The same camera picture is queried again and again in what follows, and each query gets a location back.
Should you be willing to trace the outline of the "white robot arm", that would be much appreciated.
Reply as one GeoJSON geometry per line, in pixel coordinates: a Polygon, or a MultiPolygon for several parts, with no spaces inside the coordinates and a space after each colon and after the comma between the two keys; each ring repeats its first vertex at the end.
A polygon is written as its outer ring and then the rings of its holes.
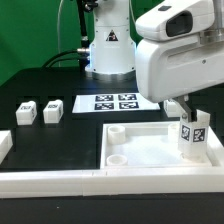
{"type": "Polygon", "coordinates": [[[134,73],[144,98],[173,99],[194,121],[184,96],[224,83],[224,0],[163,0],[136,20],[138,43],[130,37],[128,0],[96,4],[86,71],[101,80],[134,73]]]}

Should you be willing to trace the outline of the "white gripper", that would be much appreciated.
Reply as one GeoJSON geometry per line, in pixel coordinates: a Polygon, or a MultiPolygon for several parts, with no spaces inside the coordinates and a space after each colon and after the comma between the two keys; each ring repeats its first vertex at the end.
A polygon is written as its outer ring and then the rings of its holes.
{"type": "Polygon", "coordinates": [[[140,94],[174,98],[181,118],[196,122],[186,94],[224,82],[224,0],[164,0],[137,19],[136,31],[140,94]]]}

